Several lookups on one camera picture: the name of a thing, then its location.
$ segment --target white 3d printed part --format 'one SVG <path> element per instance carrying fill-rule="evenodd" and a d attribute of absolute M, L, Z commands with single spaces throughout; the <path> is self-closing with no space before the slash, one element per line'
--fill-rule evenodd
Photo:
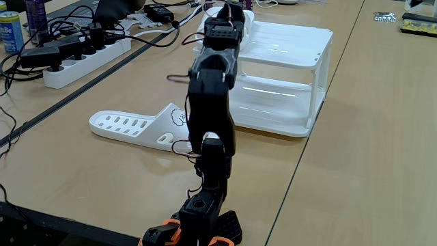
<path fill-rule="evenodd" d="M 220 7 L 210 8 L 210 14 Z M 238 56 L 240 62 L 311 71 L 310 85 L 239 75 L 229 91 L 229 108 L 238 126 L 306 137 L 313 128 L 328 87 L 328 71 L 333 33 L 327 29 L 253 21 L 245 10 L 245 37 Z M 203 31 L 203 22 L 198 31 Z M 202 42 L 194 52 L 200 54 Z"/>
<path fill-rule="evenodd" d="M 178 140 L 188 139 L 185 111 L 170 103 L 158 115 L 100 111 L 89 119 L 91 130 L 102 137 L 171 151 Z M 191 144 L 177 143 L 178 152 L 191 152 Z"/>

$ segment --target drink can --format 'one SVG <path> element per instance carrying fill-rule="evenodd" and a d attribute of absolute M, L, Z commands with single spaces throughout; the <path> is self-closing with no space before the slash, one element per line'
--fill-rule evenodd
<path fill-rule="evenodd" d="M 8 8 L 6 7 L 6 2 L 5 1 L 0 1 L 0 13 L 3 13 L 5 11 L 7 11 Z"/>
<path fill-rule="evenodd" d="M 44 0 L 26 0 L 26 14 L 33 44 L 39 44 L 48 35 L 47 14 Z"/>
<path fill-rule="evenodd" d="M 15 11 L 0 13 L 0 31 L 5 51 L 19 52 L 24 45 L 19 13 Z"/>

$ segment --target wooden desk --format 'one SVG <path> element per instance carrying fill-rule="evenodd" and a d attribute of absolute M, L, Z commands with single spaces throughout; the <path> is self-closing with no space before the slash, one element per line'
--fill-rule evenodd
<path fill-rule="evenodd" d="M 288 14 L 306 12 L 313 16 L 306 17 L 313 21 L 308 25 L 332 23 L 327 28 L 338 32 L 335 42 L 345 44 L 361 3 L 333 0 L 327 6 L 280 6 L 277 11 L 282 15 L 277 18 L 286 23 Z M 347 20 L 337 24 L 343 7 L 354 13 L 346 12 Z M 274 16 L 263 14 L 260 19 L 273 21 Z M 199 19 L 182 28 L 179 42 L 197 29 Z M 290 17 L 288 23 L 295 20 Z M 342 50 L 336 46 L 333 68 Z M 105 109 L 154 115 L 170 102 L 182 106 L 187 86 L 165 77 L 185 74 L 193 59 L 192 46 L 152 48 L 26 132 L 0 163 L 0 180 L 11 201 L 138 237 L 162 223 L 181 207 L 187 187 L 199 185 L 192 165 L 169 152 L 96 136 L 88 119 Z M 247 70 L 257 72 L 255 66 Z M 271 77 L 288 75 L 264 70 Z M 305 142 L 247 129 L 237 132 L 237 154 L 222 211 L 237 212 L 243 245 L 265 243 Z"/>
<path fill-rule="evenodd" d="M 437 243 L 436 39 L 366 0 L 269 245 Z"/>
<path fill-rule="evenodd" d="M 47 12 L 53 12 L 60 8 L 63 8 L 71 3 L 76 2 L 77 0 L 56 0 L 50 1 L 46 3 Z M 182 20 L 187 17 L 194 10 L 187 10 L 182 12 L 175 13 L 175 19 Z M 20 13 L 21 23 L 27 22 L 27 17 L 25 12 Z M 161 27 L 162 29 L 171 28 L 168 25 Z M 144 31 L 144 29 L 138 29 L 133 27 L 131 29 L 131 33 L 138 33 L 140 31 Z M 29 37 L 25 33 L 23 29 L 25 40 Z M 144 40 L 153 40 L 158 37 L 159 33 L 152 33 L 141 36 Z M 0 60 L 2 60 L 7 54 L 4 51 L 3 45 L 0 45 Z M 9 94 L 0 97 L 0 105 L 10 114 L 12 114 L 17 120 L 17 127 L 21 126 L 27 120 L 31 120 L 37 115 L 41 114 L 43 111 L 58 103 L 60 100 L 64 99 L 71 93 L 77 91 L 79 88 L 83 87 L 85 84 L 89 83 L 91 80 L 95 79 L 103 72 L 107 71 L 114 65 L 120 63 L 123 59 L 127 58 L 129 55 L 132 55 L 135 51 L 139 50 L 143 47 L 144 44 L 141 42 L 132 42 L 132 49 L 114 59 L 113 61 L 107 63 L 106 65 L 100 67 L 99 69 L 89 73 L 88 75 L 80 78 L 79 80 L 61 88 L 59 90 L 55 90 L 52 88 L 48 88 L 44 86 L 44 80 L 38 79 L 35 81 L 28 82 L 13 82 L 12 87 L 9 91 Z M 0 80 L 0 85 L 3 89 L 4 80 Z M 3 139 L 6 135 L 10 133 L 12 128 L 12 121 L 8 117 L 3 114 L 0 114 L 0 139 Z"/>

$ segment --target black cable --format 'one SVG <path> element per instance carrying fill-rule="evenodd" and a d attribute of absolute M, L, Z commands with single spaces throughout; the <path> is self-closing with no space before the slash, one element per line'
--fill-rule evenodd
<path fill-rule="evenodd" d="M 16 141 L 15 141 L 15 143 L 12 143 L 12 133 L 15 131 L 15 128 L 16 128 L 16 120 L 15 120 L 14 116 L 8 114 L 8 113 L 5 111 L 5 109 L 3 109 L 2 106 L 0 106 L 0 110 L 1 110 L 1 111 L 2 111 L 2 112 L 3 112 L 7 117 L 11 118 L 11 119 L 14 121 L 14 126 L 12 127 L 12 129 L 11 129 L 11 131 L 10 131 L 10 133 L 9 133 L 9 136 L 8 136 L 8 148 L 0 154 L 0 159 L 1 159 L 1 157 L 3 157 L 3 155 L 7 154 L 7 153 L 11 150 L 12 145 L 16 143 Z"/>
<path fill-rule="evenodd" d="M 64 18 L 64 21 L 66 21 L 66 20 L 68 20 L 68 18 L 72 18 L 73 17 L 73 14 L 78 10 L 78 9 L 80 9 L 80 8 L 87 8 L 89 11 L 91 11 L 91 18 L 90 17 L 87 17 L 87 18 L 90 18 L 90 19 L 92 19 L 93 21 L 93 23 L 95 23 L 96 22 L 96 13 L 94 13 L 94 10 L 92 9 L 92 8 L 90 8 L 89 6 L 86 6 L 86 5 L 80 5 L 80 6 L 77 6 L 76 8 L 74 8 L 73 9 L 73 11 L 71 11 L 65 18 Z M 56 30 L 55 30 L 55 32 L 56 31 L 58 31 L 58 29 L 61 27 L 62 25 L 58 25 L 57 26 L 57 28 L 56 28 Z"/>
<path fill-rule="evenodd" d="M 65 18 L 66 16 L 58 16 L 58 17 L 55 17 L 55 18 L 52 18 L 51 20 L 48 20 L 47 21 L 47 24 L 49 24 L 50 22 L 52 22 L 52 21 L 55 21 L 55 20 L 57 20 L 57 19 L 60 19 L 60 18 Z M 12 65 L 12 67 L 10 68 L 10 69 L 12 69 L 12 72 L 11 72 L 11 75 L 9 76 L 8 74 L 5 74 L 4 72 L 2 72 L 1 74 L 0 74 L 0 77 L 4 77 L 5 78 L 5 91 L 4 91 L 4 93 L 2 93 L 2 94 L 0 94 L 0 96 L 4 96 L 5 94 L 7 94 L 7 92 L 9 91 L 9 89 L 10 89 L 10 87 L 12 86 L 12 82 L 14 81 L 14 78 L 15 78 L 15 74 L 16 74 L 16 69 L 20 66 L 20 63 L 19 63 L 19 60 L 20 60 L 20 57 L 21 57 L 21 54 L 23 53 L 23 51 L 24 51 L 24 49 L 25 49 L 25 47 L 26 47 L 26 45 L 28 45 L 31 41 L 32 41 L 32 39 L 38 34 L 38 32 L 40 32 L 40 31 L 42 31 L 42 30 L 44 30 L 44 27 L 41 27 L 41 28 L 39 28 L 31 37 L 30 37 L 30 39 L 28 39 L 28 41 L 26 41 L 25 43 L 24 43 L 24 45 L 23 45 L 23 47 L 21 47 L 21 50 L 19 51 L 19 52 L 17 52 L 17 53 L 15 53 L 15 54 L 12 54 L 12 55 L 10 55 L 10 56 L 8 56 L 8 57 L 6 57 L 2 62 L 1 62 L 1 64 L 3 64 L 4 65 L 4 63 L 8 60 L 8 59 L 10 59 L 11 57 L 13 57 L 13 56 L 15 56 L 15 55 L 17 55 L 17 58 L 16 58 L 16 61 L 15 61 L 15 63 L 14 63 L 14 65 Z M 85 36 L 85 38 L 87 38 L 87 35 L 86 35 L 86 33 L 82 30 L 82 33 L 83 33 L 83 35 Z"/>
<path fill-rule="evenodd" d="M 162 45 L 161 44 L 154 44 L 154 43 L 145 41 L 145 40 L 143 40 L 141 38 L 134 37 L 134 36 L 123 35 L 123 37 L 124 38 L 130 38 L 130 39 L 133 39 L 133 40 L 136 40 L 136 41 L 140 41 L 140 42 L 143 42 L 143 43 L 148 44 L 148 45 L 153 46 L 153 47 L 165 48 L 165 47 L 168 47 L 168 46 L 171 46 L 172 44 L 174 44 L 176 42 L 176 40 L 178 39 L 179 34 L 180 34 L 180 27 L 179 27 L 179 25 L 176 26 L 176 29 L 177 29 L 178 32 L 176 33 L 175 38 L 170 43 L 162 44 Z"/>
<path fill-rule="evenodd" d="M 159 2 L 157 2 L 156 0 L 152 0 L 154 3 L 156 3 L 156 4 L 160 4 L 160 5 L 162 5 L 162 6 L 164 6 L 164 7 L 171 7 L 171 6 L 183 6 L 183 5 L 186 5 L 186 4 L 189 4 L 190 3 L 190 1 L 181 1 L 181 2 L 179 2 L 179 3 L 159 3 Z"/>
<path fill-rule="evenodd" d="M 45 235 L 49 236 L 50 239 L 54 240 L 54 242 L 58 242 L 59 239 L 54 237 L 50 232 L 48 232 L 46 230 L 46 228 L 43 228 L 41 226 L 36 225 L 17 205 L 11 203 L 8 200 L 8 193 L 6 192 L 6 188 L 0 183 L 0 189 L 3 191 L 4 194 L 4 198 L 5 198 L 5 203 L 10 206 L 11 208 L 13 208 L 25 221 L 26 223 L 28 223 L 29 225 L 35 226 L 36 228 L 41 229 L 41 231 L 43 233 L 45 233 Z"/>

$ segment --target blue can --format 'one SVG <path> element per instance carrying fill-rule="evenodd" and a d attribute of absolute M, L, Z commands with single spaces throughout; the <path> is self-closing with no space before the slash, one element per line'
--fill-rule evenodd
<path fill-rule="evenodd" d="M 25 43 L 19 13 L 15 11 L 0 13 L 0 31 L 5 51 L 8 53 L 19 52 Z"/>

